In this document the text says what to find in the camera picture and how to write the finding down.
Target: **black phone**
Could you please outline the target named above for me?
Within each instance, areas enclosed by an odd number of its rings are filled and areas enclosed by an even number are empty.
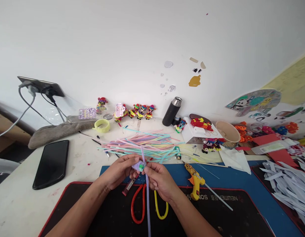
[[[44,147],[33,189],[47,188],[66,175],[69,140],[54,142]]]

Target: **hand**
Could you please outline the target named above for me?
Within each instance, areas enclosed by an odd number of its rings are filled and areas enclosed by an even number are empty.
[[[137,154],[124,155],[118,158],[111,166],[100,176],[109,190],[115,189],[129,175],[133,175],[134,169],[131,167],[142,157]]]
[[[180,191],[164,165],[149,162],[142,174],[148,175],[150,189],[156,190],[163,201],[172,201]]]

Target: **wooden stick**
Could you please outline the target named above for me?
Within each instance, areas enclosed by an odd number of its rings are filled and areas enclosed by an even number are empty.
[[[202,162],[192,162],[191,164],[203,164],[203,165],[212,165],[212,166],[219,166],[219,167],[226,167],[228,168],[228,166],[221,166],[221,165],[214,165],[214,164],[208,164],[208,163],[202,163]]]

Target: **power outlet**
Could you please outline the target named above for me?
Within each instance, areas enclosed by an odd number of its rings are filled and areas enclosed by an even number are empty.
[[[56,96],[64,97],[64,93],[60,89],[60,86],[57,83],[40,81],[40,80],[36,80],[36,79],[28,78],[28,77],[21,77],[21,76],[18,76],[17,78],[20,79],[20,81],[22,83],[25,81],[31,82],[33,84],[33,86],[38,88],[39,93],[45,94],[47,89],[53,89],[55,91]]]

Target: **yellow paint stain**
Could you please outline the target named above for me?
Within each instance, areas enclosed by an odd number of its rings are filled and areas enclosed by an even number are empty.
[[[200,80],[201,80],[201,75],[192,77],[189,82],[189,86],[191,86],[191,87],[199,86],[201,84]]]

